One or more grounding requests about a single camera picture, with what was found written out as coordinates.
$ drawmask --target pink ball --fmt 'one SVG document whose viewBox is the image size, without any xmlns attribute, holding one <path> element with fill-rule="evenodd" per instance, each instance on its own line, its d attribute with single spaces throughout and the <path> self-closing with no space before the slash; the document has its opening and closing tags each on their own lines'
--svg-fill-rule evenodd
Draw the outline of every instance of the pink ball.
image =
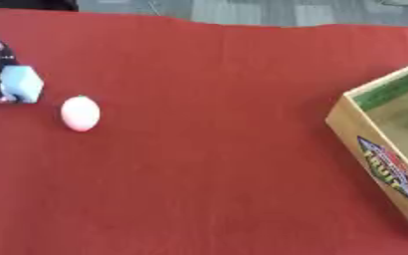
<svg viewBox="0 0 408 255">
<path fill-rule="evenodd" d="M 73 97 L 62 105 L 62 119 L 75 131 L 87 131 L 93 128 L 100 117 L 99 106 L 88 97 Z"/>
</svg>

